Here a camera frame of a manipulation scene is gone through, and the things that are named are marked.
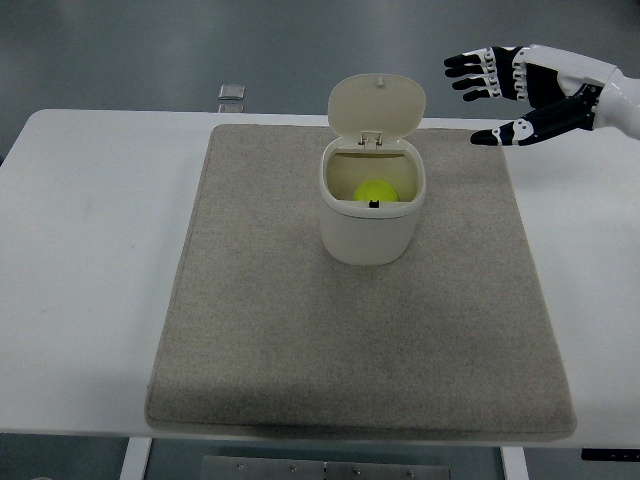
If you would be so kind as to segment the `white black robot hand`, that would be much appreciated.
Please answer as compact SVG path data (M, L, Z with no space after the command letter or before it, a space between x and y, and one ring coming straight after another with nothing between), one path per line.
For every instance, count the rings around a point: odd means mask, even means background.
M528 146L581 129L639 137L639 81L615 65L543 45L486 47L444 60L466 102L503 98L531 111L472 134L481 146Z

